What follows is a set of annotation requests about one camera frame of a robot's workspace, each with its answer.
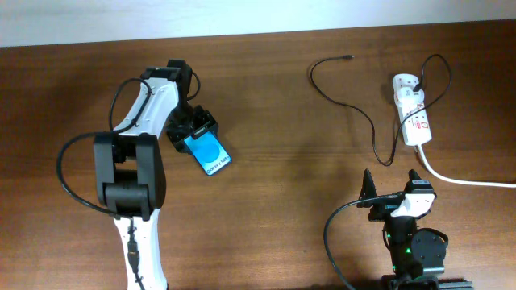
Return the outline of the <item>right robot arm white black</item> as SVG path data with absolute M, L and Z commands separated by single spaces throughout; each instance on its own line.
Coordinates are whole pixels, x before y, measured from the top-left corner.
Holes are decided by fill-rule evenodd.
M 409 171 L 405 188 L 391 195 L 377 195 L 371 172 L 363 174 L 360 208 L 368 208 L 371 222 L 383 222 L 383 239 L 389 250 L 397 284 L 413 283 L 444 273 L 448 237 L 417 221 L 431 212 L 437 195 L 431 183 Z

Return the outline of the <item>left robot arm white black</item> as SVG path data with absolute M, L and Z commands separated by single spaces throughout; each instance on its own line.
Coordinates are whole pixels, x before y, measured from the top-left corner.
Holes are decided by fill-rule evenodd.
M 119 232 L 129 289 L 169 286 L 158 238 L 167 192 L 160 135 L 165 134 L 176 151 L 192 155 L 208 176 L 231 162 L 218 140 L 213 115 L 190 105 L 190 84 L 196 76 L 184 60 L 147 68 L 137 78 L 139 95 L 126 117 L 94 138 L 98 200 Z

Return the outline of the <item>blue Galaxy smartphone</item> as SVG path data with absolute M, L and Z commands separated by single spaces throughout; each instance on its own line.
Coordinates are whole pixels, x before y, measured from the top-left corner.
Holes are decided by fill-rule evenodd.
M 185 145 L 208 176 L 215 175 L 231 163 L 231 157 L 210 131 L 197 139 L 188 137 Z

